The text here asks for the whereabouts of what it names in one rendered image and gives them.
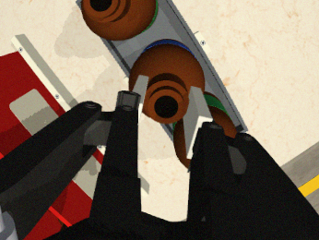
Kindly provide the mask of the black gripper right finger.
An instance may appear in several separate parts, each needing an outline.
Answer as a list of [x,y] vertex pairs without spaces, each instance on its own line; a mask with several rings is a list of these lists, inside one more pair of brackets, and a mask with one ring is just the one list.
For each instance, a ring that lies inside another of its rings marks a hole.
[[186,220],[206,222],[206,240],[319,240],[319,214],[257,139],[226,136],[201,88],[188,97]]

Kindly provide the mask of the red crate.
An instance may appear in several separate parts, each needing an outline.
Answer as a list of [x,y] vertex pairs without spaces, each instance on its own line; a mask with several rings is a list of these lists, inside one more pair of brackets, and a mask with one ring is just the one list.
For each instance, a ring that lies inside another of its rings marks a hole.
[[[0,160],[65,113],[16,51],[0,56]],[[23,240],[43,240],[89,217],[103,154],[93,153]],[[58,219],[57,219],[58,218]]]

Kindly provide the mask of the dark grey tray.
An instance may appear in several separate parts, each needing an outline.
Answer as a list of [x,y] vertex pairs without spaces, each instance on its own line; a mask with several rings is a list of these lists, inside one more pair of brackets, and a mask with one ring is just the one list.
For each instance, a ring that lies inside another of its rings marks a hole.
[[150,43],[161,39],[173,39],[182,42],[192,51],[203,68],[206,80],[205,91],[214,94],[222,102],[238,133],[249,131],[216,69],[176,5],[172,0],[158,0],[158,4],[159,11],[156,20],[143,33],[132,39],[117,42],[101,38],[120,68],[129,77],[135,60]]

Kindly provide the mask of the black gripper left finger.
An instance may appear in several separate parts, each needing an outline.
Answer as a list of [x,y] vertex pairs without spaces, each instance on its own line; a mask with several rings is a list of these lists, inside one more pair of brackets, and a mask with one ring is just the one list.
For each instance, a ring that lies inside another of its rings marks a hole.
[[23,240],[97,146],[106,148],[84,240],[144,240],[138,126],[148,78],[118,91],[114,111],[80,102],[0,160],[0,240]]

